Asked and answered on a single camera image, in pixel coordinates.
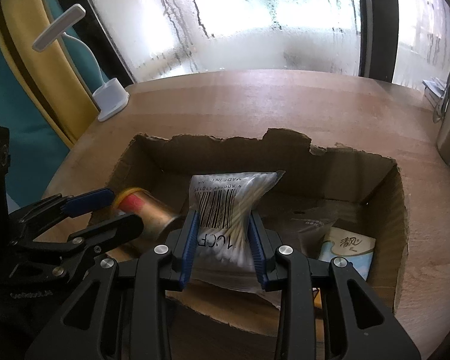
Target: triangular cutout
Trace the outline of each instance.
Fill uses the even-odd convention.
[[[348,280],[348,291],[352,298],[356,324],[359,329],[367,329],[383,323],[383,316],[372,301],[366,296],[355,280]]]
[[[92,321],[95,301],[97,299],[100,282],[94,281],[84,292],[73,308],[63,318],[63,323],[81,330],[87,330]]]

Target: wooden table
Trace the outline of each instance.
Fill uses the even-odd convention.
[[[101,188],[138,132],[163,138],[258,138],[267,128],[286,127],[318,146],[341,143],[392,157],[403,178],[410,231],[396,316],[423,358],[440,344],[450,330],[450,168],[435,149],[438,126],[419,92],[371,79],[290,70],[193,74],[127,90],[128,106],[104,123],[92,123],[46,196]],[[45,238],[65,240],[87,222],[86,216],[64,221]]]

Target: orange object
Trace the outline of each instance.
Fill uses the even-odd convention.
[[[112,208],[123,212],[138,215],[143,221],[142,239],[155,241],[166,230],[171,230],[171,225],[178,215],[170,207],[150,195],[142,188],[128,188],[115,198]]]

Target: barcode number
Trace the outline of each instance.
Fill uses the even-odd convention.
[[[200,226],[228,229],[232,225],[236,189],[195,192]]]

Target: frosted window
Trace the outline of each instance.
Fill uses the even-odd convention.
[[[359,72],[359,0],[92,1],[137,81],[229,69]]]
[[[395,84],[423,90],[422,80],[447,79],[450,70],[450,8],[444,0],[398,0]]]

